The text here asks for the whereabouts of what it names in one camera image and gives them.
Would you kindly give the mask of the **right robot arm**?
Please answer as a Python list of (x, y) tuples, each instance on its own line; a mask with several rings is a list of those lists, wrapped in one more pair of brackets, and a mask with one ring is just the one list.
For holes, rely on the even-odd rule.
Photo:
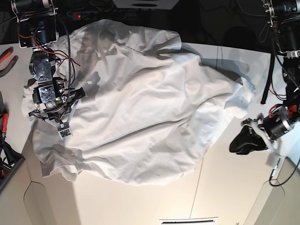
[(11, 7), (17, 18), (19, 45), (32, 49), (29, 71), (37, 81), (32, 94), (36, 109), (29, 116), (57, 128), (64, 139), (72, 134), (70, 120), (86, 93), (71, 87), (75, 76), (71, 53), (49, 47), (58, 39), (57, 8), (51, 0), (13, 0)]

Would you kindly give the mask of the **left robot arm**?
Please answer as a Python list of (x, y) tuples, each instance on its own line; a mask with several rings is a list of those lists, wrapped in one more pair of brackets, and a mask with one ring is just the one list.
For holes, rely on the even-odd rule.
[(272, 73), (277, 61), (286, 83), (285, 94), (275, 96), (281, 103), (270, 108), (268, 115), (241, 123), (242, 130), (231, 142), (229, 151), (247, 155), (253, 151), (270, 152), (270, 166), (280, 161), (280, 146), (274, 144), (294, 129), (300, 121), (300, 2), (298, 0), (264, 0), (263, 7), (272, 29), (269, 75), (265, 90), (273, 87)]

